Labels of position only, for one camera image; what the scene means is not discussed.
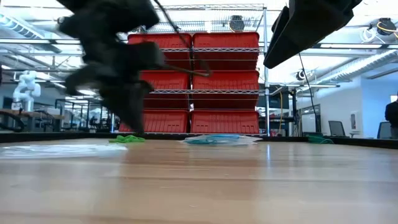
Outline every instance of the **wooden table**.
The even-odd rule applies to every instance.
[[[0,144],[0,150],[13,145]],[[0,160],[0,220],[396,224],[398,151],[282,142],[201,147],[147,141],[130,144],[113,157]]]

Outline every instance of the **transparent plastic sheet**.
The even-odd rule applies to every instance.
[[[0,159],[46,159],[116,156],[127,150],[122,144],[71,144],[0,147]]]
[[[203,145],[203,146],[246,146],[257,144],[261,138],[240,136],[235,134],[209,134],[186,138],[181,141],[184,144]]]

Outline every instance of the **ceiling light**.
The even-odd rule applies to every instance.
[[[57,44],[71,44],[71,45],[80,45],[79,40],[56,40]]]
[[[338,85],[310,85],[310,87],[317,87],[317,88],[333,88],[333,87],[338,87]]]
[[[49,44],[49,40],[42,39],[1,39],[0,44]]]
[[[87,103],[87,100],[70,100],[72,103]]]
[[[381,44],[321,44],[321,48],[333,49],[378,49]]]
[[[61,88],[66,88],[64,85],[61,85],[59,83],[54,83],[55,86],[61,87]]]
[[[91,90],[78,90],[79,93],[84,94],[84,95],[90,95],[90,96],[94,96],[97,95],[95,92],[91,91]]]
[[[45,83],[45,80],[35,80],[35,83]]]
[[[289,87],[300,87],[301,85],[299,84],[286,84],[284,86],[289,86]]]

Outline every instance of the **ceiling duct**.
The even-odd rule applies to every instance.
[[[350,80],[358,75],[362,75],[366,72],[379,68],[381,66],[387,65],[392,61],[398,59],[398,51],[397,50],[388,50],[386,52],[376,54],[367,58],[359,58],[349,62],[339,68],[332,70],[331,72],[324,72],[316,74],[319,81],[316,84],[325,84],[334,82],[343,82]]]
[[[5,15],[3,12],[0,12],[0,26],[6,27],[18,34],[26,37],[27,39],[43,39],[43,37],[30,27],[26,27],[21,22],[17,21],[14,18],[11,18]],[[50,44],[37,44],[42,50],[52,51],[55,53],[62,52],[59,48],[54,47]]]

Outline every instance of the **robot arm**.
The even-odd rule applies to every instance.
[[[24,71],[24,74],[19,77],[19,83],[12,94],[13,110],[22,108],[22,101],[26,102],[27,111],[33,109],[33,97],[39,97],[41,94],[40,85],[35,82],[36,74],[37,72]]]

